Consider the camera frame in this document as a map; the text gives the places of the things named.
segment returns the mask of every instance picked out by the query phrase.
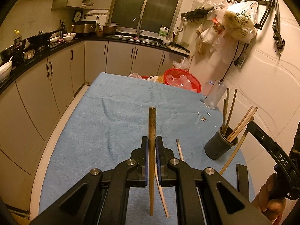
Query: metal screw head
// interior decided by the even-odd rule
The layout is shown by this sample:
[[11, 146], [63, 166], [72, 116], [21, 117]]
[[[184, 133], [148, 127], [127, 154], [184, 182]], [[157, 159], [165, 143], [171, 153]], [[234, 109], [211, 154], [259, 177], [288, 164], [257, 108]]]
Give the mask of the metal screw head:
[[98, 175], [100, 173], [100, 169], [99, 168], [92, 168], [90, 170], [90, 173], [94, 176]]
[[177, 158], [173, 158], [170, 160], [170, 163], [173, 165], [177, 165], [179, 163], [179, 160]]
[[127, 165], [132, 166], [132, 165], [134, 165], [134, 164], [136, 163], [136, 161], [135, 161], [134, 159], [128, 159], [128, 160], [126, 161], [126, 163], [127, 163]]
[[214, 174], [215, 173], [215, 170], [211, 167], [208, 167], [205, 169], [205, 172], [208, 174], [208, 175], [211, 175], [211, 174]]

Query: wok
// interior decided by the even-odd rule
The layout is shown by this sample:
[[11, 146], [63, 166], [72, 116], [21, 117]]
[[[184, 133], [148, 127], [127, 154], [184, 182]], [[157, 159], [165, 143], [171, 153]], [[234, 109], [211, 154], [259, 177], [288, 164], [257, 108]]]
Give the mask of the wok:
[[54, 33], [57, 33], [61, 30], [62, 30], [62, 28], [60, 28], [56, 31], [46, 32], [46, 33], [43, 33], [43, 31], [39, 31], [38, 35], [29, 37], [29, 38], [27, 38], [27, 40], [30, 44], [34, 44], [34, 45], [45, 44], [46, 41], [48, 41]]

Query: table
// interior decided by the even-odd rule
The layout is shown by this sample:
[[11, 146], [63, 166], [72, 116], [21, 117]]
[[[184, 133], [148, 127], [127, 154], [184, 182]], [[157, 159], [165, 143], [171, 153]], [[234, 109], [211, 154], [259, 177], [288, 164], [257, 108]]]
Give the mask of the table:
[[[176, 139], [184, 160], [193, 168], [220, 171], [233, 148], [211, 160], [204, 145], [222, 124], [218, 109], [210, 110], [201, 95], [160, 83], [101, 73], [73, 111], [51, 156], [40, 198], [39, 213], [45, 210], [91, 168], [114, 168], [130, 158], [148, 135], [148, 108], [157, 109], [156, 135], [179, 158]], [[223, 177], [236, 187], [235, 165], [245, 165], [239, 150]], [[254, 189], [249, 177], [250, 200]], [[170, 218], [166, 218], [155, 184], [154, 216], [149, 215], [149, 187], [131, 188], [126, 224], [177, 224], [175, 188], [163, 188]]]

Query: dish soap bottle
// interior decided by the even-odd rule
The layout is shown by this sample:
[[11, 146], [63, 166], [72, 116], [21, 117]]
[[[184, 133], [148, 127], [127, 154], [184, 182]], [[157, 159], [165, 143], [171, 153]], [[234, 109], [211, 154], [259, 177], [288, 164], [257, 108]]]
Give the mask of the dish soap bottle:
[[165, 39], [167, 37], [167, 34], [169, 32], [169, 28], [164, 27], [163, 25], [159, 29], [158, 38]]
[[13, 47], [18, 48], [22, 45], [22, 36], [20, 34], [20, 31], [14, 30], [16, 33], [15, 39], [13, 40]]

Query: cup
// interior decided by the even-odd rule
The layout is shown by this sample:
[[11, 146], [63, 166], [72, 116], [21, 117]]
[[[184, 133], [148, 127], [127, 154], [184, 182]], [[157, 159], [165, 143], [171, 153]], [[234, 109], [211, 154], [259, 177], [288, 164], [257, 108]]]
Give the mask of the cup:
[[221, 132], [220, 127], [220, 129], [215, 133], [215, 135], [212, 136], [211, 139], [205, 144], [204, 151], [210, 159], [217, 160], [231, 147], [237, 144], [237, 137], [231, 143], [228, 140], [226, 140], [226, 138], [232, 133], [232, 131], [233, 130], [230, 127], [228, 127], [224, 136]]

